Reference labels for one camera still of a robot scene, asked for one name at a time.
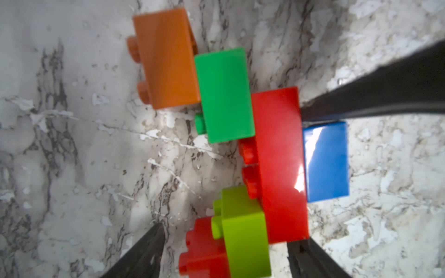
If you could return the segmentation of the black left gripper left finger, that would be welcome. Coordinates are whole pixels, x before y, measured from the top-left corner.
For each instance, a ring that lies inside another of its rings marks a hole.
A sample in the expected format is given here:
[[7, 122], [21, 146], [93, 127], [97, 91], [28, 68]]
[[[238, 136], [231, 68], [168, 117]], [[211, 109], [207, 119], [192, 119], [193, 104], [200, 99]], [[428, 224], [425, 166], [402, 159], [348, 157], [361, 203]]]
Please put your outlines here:
[[158, 278], [165, 239], [163, 223], [156, 223], [102, 278]]

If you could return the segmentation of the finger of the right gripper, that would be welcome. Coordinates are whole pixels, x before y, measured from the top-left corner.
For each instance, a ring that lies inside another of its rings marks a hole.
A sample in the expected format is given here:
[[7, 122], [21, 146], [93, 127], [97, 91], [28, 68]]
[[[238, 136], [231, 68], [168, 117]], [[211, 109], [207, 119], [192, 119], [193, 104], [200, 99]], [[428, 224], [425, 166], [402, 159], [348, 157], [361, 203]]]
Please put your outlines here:
[[445, 43], [383, 66], [318, 96], [301, 109], [305, 122], [445, 112]]

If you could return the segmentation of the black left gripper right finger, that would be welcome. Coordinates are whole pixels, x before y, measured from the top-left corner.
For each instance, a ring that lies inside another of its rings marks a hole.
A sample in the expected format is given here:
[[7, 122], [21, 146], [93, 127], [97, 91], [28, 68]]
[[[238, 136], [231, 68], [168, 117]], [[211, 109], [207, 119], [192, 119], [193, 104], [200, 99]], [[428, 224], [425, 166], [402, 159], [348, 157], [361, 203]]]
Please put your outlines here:
[[293, 278], [351, 278], [313, 238], [287, 243]]

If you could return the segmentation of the red lego brick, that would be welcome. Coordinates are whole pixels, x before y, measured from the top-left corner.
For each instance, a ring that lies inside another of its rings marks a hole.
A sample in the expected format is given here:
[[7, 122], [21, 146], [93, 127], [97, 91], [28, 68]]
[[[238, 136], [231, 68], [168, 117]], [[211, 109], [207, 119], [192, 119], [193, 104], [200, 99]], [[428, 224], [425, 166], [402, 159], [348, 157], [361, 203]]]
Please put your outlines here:
[[185, 236], [188, 251], [179, 258], [179, 274], [190, 278], [229, 278], [226, 247], [212, 235], [212, 218], [198, 218]]
[[254, 137], [239, 140], [243, 182], [263, 208], [271, 244], [309, 238], [302, 122], [297, 87], [251, 96]]

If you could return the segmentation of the blue lego brick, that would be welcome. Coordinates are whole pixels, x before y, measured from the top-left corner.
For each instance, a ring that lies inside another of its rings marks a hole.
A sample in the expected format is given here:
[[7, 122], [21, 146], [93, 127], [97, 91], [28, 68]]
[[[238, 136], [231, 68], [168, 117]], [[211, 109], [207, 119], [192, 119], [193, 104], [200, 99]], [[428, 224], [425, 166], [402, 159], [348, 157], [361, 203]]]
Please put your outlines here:
[[333, 122], [304, 128], [307, 202], [350, 194], [347, 124]]

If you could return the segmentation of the dark green lego brick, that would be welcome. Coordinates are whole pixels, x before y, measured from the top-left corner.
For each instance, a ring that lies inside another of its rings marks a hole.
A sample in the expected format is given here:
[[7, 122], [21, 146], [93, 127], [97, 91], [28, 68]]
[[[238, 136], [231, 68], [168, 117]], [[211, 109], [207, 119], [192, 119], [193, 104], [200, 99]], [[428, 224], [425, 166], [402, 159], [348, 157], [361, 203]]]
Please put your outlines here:
[[244, 48], [194, 57], [202, 113], [195, 115], [199, 135], [210, 144], [253, 137], [255, 132], [248, 65]]

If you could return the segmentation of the orange lego brick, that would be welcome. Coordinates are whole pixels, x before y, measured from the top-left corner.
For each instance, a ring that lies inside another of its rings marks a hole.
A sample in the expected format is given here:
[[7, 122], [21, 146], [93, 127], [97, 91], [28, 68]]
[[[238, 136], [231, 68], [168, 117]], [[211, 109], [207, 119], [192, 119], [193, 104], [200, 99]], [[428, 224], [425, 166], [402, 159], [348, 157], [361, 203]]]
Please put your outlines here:
[[129, 54], [142, 65], [141, 101], [155, 110], [200, 103], [194, 57], [198, 47], [184, 8], [133, 17]]

